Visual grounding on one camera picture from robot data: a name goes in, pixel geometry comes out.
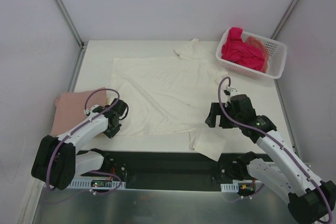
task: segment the white wall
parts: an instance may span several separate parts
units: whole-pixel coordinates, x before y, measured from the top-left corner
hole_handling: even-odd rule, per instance
[[[229,26],[271,36],[291,0],[63,0],[84,41],[219,40]]]
[[[0,223],[16,223],[79,48],[53,0],[0,0]]]
[[[280,79],[305,161],[336,183],[336,1],[302,0],[279,40],[289,49]]]

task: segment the metal frame edge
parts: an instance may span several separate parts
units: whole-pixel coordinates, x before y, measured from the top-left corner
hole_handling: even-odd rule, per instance
[[[24,199],[25,208],[20,212],[17,224],[31,224],[33,223],[36,213],[38,201],[45,183],[38,179],[31,178],[27,194]]]
[[[76,60],[76,63],[75,63],[75,67],[73,69],[72,76],[71,76],[71,79],[70,79],[70,83],[69,83],[69,86],[68,86],[68,92],[74,92],[74,90],[75,90],[76,83],[77,83],[77,80],[78,80],[78,77],[79,77],[79,72],[80,72],[82,63],[84,61],[86,48],[87,48],[87,44],[84,44],[83,47],[79,51],[79,54],[77,56],[77,60]]]
[[[288,5],[288,7],[285,11],[285,13],[283,14],[281,20],[279,21],[276,29],[274,30],[274,32],[271,36],[271,39],[276,40],[278,38],[279,34],[283,30],[284,26],[286,25],[287,21],[289,20],[289,17],[293,13],[293,11],[295,10],[295,8],[297,7],[299,2],[300,2],[300,0],[291,0],[290,4]],[[278,97],[279,97],[279,100],[280,100],[280,105],[281,105],[281,108],[282,108],[282,112],[284,113],[284,118],[285,118],[286,126],[287,126],[287,129],[288,129],[289,137],[290,137],[290,140],[291,140],[292,145],[293,145],[293,149],[296,152],[296,154],[298,156],[300,156],[299,155],[300,151],[299,151],[298,146],[296,144],[295,137],[294,137],[294,134],[293,134],[293,130],[292,130],[292,127],[291,127],[290,122],[289,122],[288,113],[287,113],[287,110],[286,110],[286,107],[285,107],[285,104],[284,104],[284,99],[283,99],[283,96],[281,94],[281,88],[280,88],[278,80],[275,80],[275,86],[276,86]]]
[[[65,22],[67,23],[68,27],[70,28],[71,30],[71,33],[72,35],[74,36],[77,44],[82,48],[83,47],[83,41],[82,39],[80,38],[80,35],[74,25],[74,23],[72,22],[72,19],[67,11],[67,9],[65,8],[65,5],[63,3],[62,0],[54,0],[57,7],[59,8],[61,14],[63,15],[63,18],[65,19]]]

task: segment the red cloth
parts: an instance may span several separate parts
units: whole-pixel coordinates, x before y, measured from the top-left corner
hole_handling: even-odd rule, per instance
[[[241,66],[261,71],[265,64],[265,57],[259,48],[243,42],[243,30],[238,27],[230,29],[226,43],[222,47],[222,59]]]

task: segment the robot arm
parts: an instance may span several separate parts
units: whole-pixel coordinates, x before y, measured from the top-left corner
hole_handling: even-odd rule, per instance
[[[212,103],[205,123],[209,127],[215,127],[216,117],[220,115],[220,127],[224,129],[238,127],[245,136],[268,154],[282,172],[267,165],[257,154],[249,152],[237,159],[239,165],[234,169],[239,167],[241,170],[232,174],[250,175],[263,182],[283,199],[298,223],[313,223],[328,214],[326,202],[320,191],[333,210],[336,202],[335,184],[332,181],[323,182],[312,172],[292,148],[287,146],[272,121],[264,115],[257,116],[250,99],[245,94],[239,94],[230,86],[226,86],[224,93],[228,96],[227,102],[224,106]]]
[[[114,107],[99,115],[106,107],[94,105],[90,109],[88,117],[68,132],[56,137],[45,136],[41,140],[33,168],[31,169],[32,176],[44,182],[46,181],[52,153],[65,137],[68,137],[68,139],[63,142],[52,161],[50,171],[50,184],[52,186],[63,190],[71,183],[74,176],[92,170],[106,170],[109,172],[108,168],[111,167],[111,162],[108,153],[92,149],[85,154],[76,155],[84,145],[99,133],[103,132],[107,137],[112,138],[120,130],[119,118],[128,110],[128,105],[119,100]]]

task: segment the metal surface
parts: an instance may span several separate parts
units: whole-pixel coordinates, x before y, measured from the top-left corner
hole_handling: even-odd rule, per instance
[[[79,190],[47,192],[41,195],[34,224],[54,223],[224,223],[294,224],[286,204],[268,188],[252,200],[230,201],[236,193],[117,190],[94,196]],[[59,204],[67,197],[70,199]]]
[[[282,16],[277,28],[275,29],[275,31],[273,32],[271,39],[276,40],[279,33],[281,32],[281,30],[283,29],[284,25],[286,24],[287,20],[289,19],[290,15],[292,14],[293,10],[295,9],[295,7],[297,6],[297,4],[299,3],[300,0],[292,0],[289,4],[289,6],[287,7],[287,10],[285,11],[284,15]]]
[[[65,5],[63,4],[63,1],[62,0],[55,0],[59,10],[61,11],[66,23],[68,24],[71,32],[72,32],[72,35],[74,36],[77,44],[82,48],[83,47],[83,41],[81,40],[76,28],[75,28],[75,25],[74,23],[72,22],[68,12],[67,12],[67,9],[65,8]]]
[[[73,72],[72,72],[72,76],[71,76],[69,87],[68,87],[69,92],[74,92],[74,90],[75,90],[76,83],[77,83],[78,76],[79,76],[79,72],[80,72],[80,68],[81,68],[83,60],[84,60],[85,52],[86,52],[86,45],[83,45],[83,47],[79,51],[75,67],[74,67]]]

